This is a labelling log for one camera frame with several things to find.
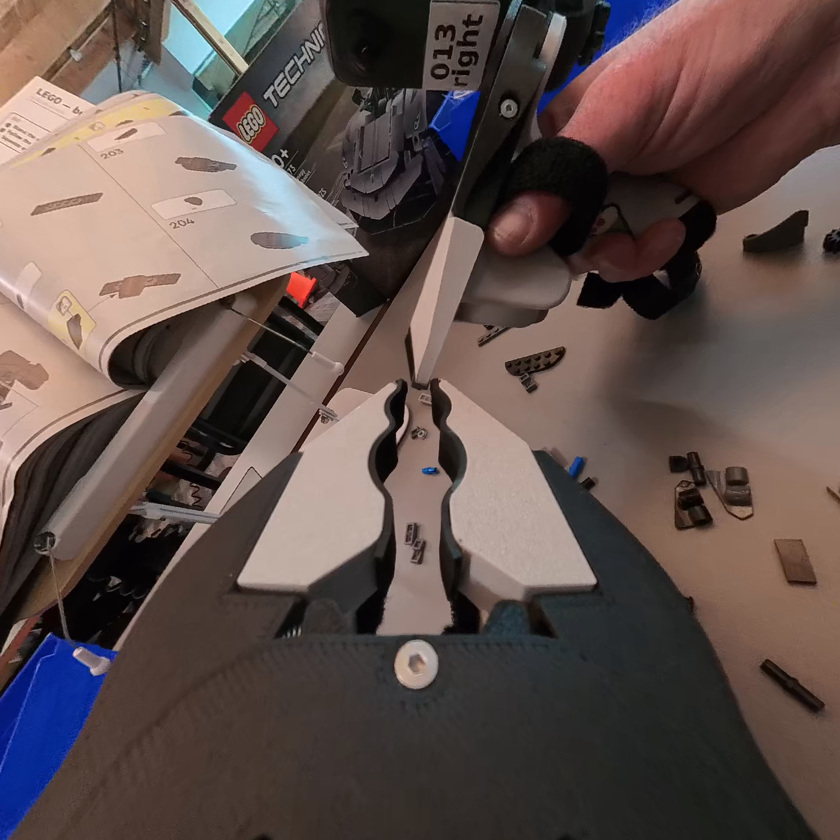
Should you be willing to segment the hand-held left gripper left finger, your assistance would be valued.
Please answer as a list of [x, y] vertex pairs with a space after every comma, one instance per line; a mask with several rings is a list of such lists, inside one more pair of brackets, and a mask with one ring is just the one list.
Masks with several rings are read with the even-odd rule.
[[331, 601], [375, 632], [396, 561], [392, 497], [407, 383], [370, 396], [300, 452], [237, 584], [245, 591]]

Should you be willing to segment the black lego connector piece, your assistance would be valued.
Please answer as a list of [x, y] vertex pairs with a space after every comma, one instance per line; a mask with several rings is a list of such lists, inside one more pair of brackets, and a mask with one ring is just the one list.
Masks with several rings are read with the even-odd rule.
[[679, 478], [674, 490], [674, 517], [677, 530], [705, 529], [713, 524], [702, 491], [707, 487], [707, 471], [696, 450], [668, 457], [668, 470]]

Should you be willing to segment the black lego set box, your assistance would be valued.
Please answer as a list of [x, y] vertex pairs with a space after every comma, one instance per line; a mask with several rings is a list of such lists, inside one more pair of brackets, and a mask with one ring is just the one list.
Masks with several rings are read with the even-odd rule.
[[368, 255], [314, 270], [356, 317], [392, 299], [448, 209], [459, 161], [431, 129], [447, 93], [333, 75], [318, 2], [299, 2], [209, 116], [351, 221]]

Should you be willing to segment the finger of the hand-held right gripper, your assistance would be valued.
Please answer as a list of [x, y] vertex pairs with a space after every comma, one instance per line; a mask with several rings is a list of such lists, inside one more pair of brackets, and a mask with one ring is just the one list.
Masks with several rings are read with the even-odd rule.
[[413, 385], [428, 385], [485, 239], [481, 227], [446, 217], [416, 264], [421, 289], [408, 328]]

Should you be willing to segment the grey curved lego piece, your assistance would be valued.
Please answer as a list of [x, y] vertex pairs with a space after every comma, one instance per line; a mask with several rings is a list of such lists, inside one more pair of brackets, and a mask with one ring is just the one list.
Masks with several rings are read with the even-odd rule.
[[724, 470], [706, 469], [706, 478], [729, 515], [741, 521], [754, 516], [750, 476], [745, 467], [731, 465]]

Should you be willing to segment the lego instruction booklet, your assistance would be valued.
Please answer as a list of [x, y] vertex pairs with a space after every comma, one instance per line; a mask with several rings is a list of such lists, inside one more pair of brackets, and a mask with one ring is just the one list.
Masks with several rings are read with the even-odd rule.
[[178, 351], [195, 310], [366, 256], [340, 211], [153, 93], [78, 108], [33, 80], [2, 119], [2, 621], [34, 539]]

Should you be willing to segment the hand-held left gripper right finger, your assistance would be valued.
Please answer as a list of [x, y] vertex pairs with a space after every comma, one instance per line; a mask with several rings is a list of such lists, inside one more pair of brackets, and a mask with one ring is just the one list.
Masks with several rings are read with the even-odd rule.
[[438, 461], [451, 479], [439, 544], [451, 604], [462, 596], [491, 611], [593, 591], [595, 573], [534, 451], [448, 381], [430, 387]]

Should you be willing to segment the person's right hand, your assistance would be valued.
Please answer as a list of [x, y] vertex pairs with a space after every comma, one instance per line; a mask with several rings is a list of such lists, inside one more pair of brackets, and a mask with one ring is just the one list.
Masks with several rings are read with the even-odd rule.
[[725, 214], [838, 145], [838, 80], [836, 1], [674, 2], [558, 93], [539, 129]]

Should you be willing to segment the black lego pin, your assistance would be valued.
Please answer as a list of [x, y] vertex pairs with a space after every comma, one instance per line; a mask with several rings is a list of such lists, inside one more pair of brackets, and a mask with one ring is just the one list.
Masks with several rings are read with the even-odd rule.
[[789, 697], [795, 699], [804, 708], [814, 713], [821, 713], [826, 708], [825, 702], [813, 694], [795, 677], [782, 667], [766, 658], [760, 664], [760, 670], [780, 687]]

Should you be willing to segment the dark flat lego tile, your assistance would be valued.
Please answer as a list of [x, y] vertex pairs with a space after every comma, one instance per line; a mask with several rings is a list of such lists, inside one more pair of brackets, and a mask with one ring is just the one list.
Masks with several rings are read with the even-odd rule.
[[775, 539], [773, 546], [789, 585], [817, 585], [816, 573], [801, 539]]

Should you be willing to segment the grey curved lego panel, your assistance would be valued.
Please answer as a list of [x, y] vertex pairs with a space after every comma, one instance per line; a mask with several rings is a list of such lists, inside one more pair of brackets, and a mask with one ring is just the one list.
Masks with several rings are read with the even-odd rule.
[[797, 249], [804, 244], [809, 221], [810, 212], [806, 209], [798, 210], [762, 233], [745, 236], [742, 252], [748, 255], [767, 255]]

